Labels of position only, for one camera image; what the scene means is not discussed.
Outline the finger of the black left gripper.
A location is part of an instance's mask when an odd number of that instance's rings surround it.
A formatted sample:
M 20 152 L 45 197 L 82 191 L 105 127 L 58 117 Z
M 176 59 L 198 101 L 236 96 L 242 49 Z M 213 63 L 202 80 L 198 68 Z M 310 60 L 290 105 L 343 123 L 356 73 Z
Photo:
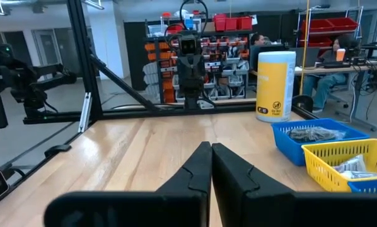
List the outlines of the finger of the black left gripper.
M 201 67 L 192 69 L 192 87 L 195 90 L 201 90 L 204 87 L 204 70 Z
M 180 71 L 180 89 L 186 90 L 190 88 L 192 77 L 192 69 L 189 67 L 184 67 Z

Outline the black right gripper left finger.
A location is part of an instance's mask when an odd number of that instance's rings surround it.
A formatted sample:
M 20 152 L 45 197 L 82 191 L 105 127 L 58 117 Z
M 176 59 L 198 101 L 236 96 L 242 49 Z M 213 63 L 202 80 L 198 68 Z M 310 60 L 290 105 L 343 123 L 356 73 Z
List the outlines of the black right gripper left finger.
M 79 191 L 54 199 L 45 227 L 208 227 L 212 148 L 202 142 L 154 192 Z

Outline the black textured item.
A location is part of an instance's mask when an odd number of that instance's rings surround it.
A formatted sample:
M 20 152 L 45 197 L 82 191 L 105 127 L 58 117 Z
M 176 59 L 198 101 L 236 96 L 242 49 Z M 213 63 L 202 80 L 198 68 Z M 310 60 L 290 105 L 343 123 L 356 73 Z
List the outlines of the black textured item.
M 345 138 L 347 132 L 324 127 L 295 128 L 287 132 L 287 135 L 298 143 L 312 143 L 331 141 Z

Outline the small bottle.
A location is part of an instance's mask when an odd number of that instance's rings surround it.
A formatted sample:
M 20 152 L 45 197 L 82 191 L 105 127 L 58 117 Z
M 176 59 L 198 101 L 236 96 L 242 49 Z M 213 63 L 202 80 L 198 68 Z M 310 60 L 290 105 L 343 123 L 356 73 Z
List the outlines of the small bottle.
M 364 157 L 362 154 L 359 154 L 341 163 L 338 166 L 334 166 L 333 168 L 339 173 L 343 173 L 346 171 L 352 171 L 352 172 L 365 172 L 366 171 L 366 165 L 365 165 Z

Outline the white travel toothpaste tube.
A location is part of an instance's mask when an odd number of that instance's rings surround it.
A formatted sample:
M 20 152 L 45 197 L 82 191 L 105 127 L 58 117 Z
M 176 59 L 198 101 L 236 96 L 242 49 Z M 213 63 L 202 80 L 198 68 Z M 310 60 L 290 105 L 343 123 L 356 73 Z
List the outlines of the white travel toothpaste tube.
M 377 173 L 374 173 L 374 172 L 358 172 L 358 171 L 344 171 L 341 173 L 341 175 L 349 179 L 377 177 Z

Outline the parts shelf with orange bins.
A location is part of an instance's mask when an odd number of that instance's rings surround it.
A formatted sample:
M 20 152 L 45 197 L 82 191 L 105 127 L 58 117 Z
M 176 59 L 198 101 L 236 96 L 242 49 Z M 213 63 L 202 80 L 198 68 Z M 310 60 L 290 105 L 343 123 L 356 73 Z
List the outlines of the parts shelf with orange bins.
M 205 32 L 201 37 L 206 75 L 204 90 L 212 101 L 247 96 L 251 32 Z M 178 40 L 163 37 L 146 39 L 149 63 L 143 66 L 145 92 L 161 103 L 183 103 L 178 84 Z

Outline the black monitor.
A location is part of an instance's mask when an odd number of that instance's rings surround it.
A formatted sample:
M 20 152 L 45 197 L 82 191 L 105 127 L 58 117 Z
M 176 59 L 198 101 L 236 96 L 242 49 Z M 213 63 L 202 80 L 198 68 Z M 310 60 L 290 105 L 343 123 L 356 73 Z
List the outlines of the black monitor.
M 261 52 L 274 52 L 286 50 L 283 44 L 253 45 L 250 48 L 250 69 L 258 71 L 258 55 Z

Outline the blue plastic basket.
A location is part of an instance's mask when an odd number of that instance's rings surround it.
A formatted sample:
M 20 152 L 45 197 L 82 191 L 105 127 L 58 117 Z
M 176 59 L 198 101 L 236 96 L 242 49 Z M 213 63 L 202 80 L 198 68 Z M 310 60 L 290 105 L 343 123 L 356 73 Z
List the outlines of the blue plastic basket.
M 275 145 L 278 150 L 286 156 L 296 166 L 305 165 L 304 151 L 301 148 L 304 144 L 329 143 L 337 141 L 368 139 L 369 135 L 348 125 L 337 122 L 333 119 L 314 119 L 304 121 L 280 122 L 273 123 L 272 130 L 275 139 Z M 309 127 L 324 127 L 326 129 L 346 131 L 347 134 L 343 139 L 336 139 L 331 141 L 312 142 L 312 143 L 298 143 L 292 140 L 287 132 L 295 128 L 309 128 Z
M 377 180 L 363 180 L 348 182 L 352 192 L 377 194 Z

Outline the person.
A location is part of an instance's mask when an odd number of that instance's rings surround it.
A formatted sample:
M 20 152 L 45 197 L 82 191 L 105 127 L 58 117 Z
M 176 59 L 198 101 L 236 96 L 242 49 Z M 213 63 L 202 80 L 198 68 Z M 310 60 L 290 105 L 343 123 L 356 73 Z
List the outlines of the person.
M 328 63 L 334 62 L 337 58 L 339 49 L 346 49 L 351 43 L 349 35 L 341 35 L 337 37 L 332 44 L 330 50 L 325 51 L 319 58 L 318 62 Z M 322 112 L 330 90 L 338 85 L 345 83 L 346 76 L 344 73 L 331 73 L 314 75 L 308 74 L 303 78 L 303 94 L 312 97 L 313 113 Z
M 270 45 L 272 42 L 268 37 L 265 37 L 259 33 L 254 33 L 250 38 L 251 45 Z

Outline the yellow white wipes canister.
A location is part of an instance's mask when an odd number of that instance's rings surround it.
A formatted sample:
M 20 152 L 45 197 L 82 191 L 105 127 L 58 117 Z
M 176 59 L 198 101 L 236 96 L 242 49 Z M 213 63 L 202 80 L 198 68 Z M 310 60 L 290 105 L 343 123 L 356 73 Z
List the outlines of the yellow white wipes canister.
M 261 52 L 258 55 L 256 118 L 286 122 L 291 118 L 296 53 Z

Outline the yellow plastic basket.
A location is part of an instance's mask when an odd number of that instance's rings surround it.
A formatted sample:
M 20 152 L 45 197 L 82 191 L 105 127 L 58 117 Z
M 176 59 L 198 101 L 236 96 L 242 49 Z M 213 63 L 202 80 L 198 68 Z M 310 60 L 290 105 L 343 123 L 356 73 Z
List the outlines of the yellow plastic basket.
M 329 192 L 352 192 L 348 182 L 377 180 L 377 177 L 349 179 L 334 166 L 362 154 L 366 172 L 377 173 L 377 139 L 361 139 L 302 146 L 308 175 Z

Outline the grey laptop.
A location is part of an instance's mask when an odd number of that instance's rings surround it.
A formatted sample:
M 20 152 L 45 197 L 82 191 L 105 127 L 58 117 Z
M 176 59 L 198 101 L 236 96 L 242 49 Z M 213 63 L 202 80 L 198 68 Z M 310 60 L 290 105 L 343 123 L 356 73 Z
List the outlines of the grey laptop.
M 304 48 L 290 48 L 289 51 L 296 53 L 296 66 L 298 67 L 314 67 L 315 62 L 318 60 L 319 47 L 307 47 L 306 55 L 304 55 Z

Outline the red flat tray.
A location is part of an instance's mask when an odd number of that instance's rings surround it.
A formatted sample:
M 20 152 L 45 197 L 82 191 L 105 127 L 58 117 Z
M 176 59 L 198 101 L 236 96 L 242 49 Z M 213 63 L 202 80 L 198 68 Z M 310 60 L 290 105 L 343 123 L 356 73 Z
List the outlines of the red flat tray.
M 333 25 L 333 31 L 354 31 L 358 23 L 348 17 L 327 19 Z
M 298 46 L 304 47 L 307 42 L 309 47 L 330 47 L 332 40 L 329 37 L 310 37 L 308 40 L 299 40 Z
M 309 31 L 313 32 L 329 32 L 334 29 L 334 25 L 327 19 L 312 19 L 309 24 Z

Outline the black keyboard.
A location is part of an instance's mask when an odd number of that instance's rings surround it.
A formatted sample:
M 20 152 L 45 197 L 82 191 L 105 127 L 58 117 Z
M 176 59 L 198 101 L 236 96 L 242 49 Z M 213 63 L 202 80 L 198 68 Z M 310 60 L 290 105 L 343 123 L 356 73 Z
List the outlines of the black keyboard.
M 350 67 L 351 65 L 349 63 L 344 62 L 326 62 L 322 63 L 322 67 L 325 69 L 337 69 L 337 68 L 346 68 Z

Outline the silver aluminium bracket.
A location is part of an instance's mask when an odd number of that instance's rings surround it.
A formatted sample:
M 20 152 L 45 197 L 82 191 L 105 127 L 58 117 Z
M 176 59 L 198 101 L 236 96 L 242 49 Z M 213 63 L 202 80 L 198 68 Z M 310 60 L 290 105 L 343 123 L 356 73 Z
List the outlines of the silver aluminium bracket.
M 79 120 L 78 133 L 83 133 L 88 127 L 88 123 L 90 120 L 91 103 L 92 103 L 91 92 L 86 92 L 84 95 L 84 102 L 83 102 L 81 116 Z

